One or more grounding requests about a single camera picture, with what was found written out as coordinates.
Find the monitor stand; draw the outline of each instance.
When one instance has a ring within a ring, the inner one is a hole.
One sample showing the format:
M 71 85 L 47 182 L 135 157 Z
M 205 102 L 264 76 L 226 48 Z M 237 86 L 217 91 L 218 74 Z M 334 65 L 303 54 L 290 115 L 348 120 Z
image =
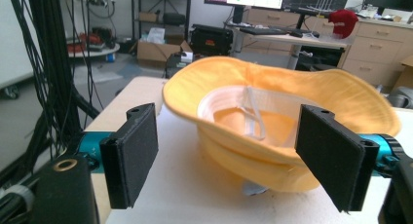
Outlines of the monitor stand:
M 243 21 L 244 6 L 235 6 L 233 14 L 233 23 L 241 23 Z

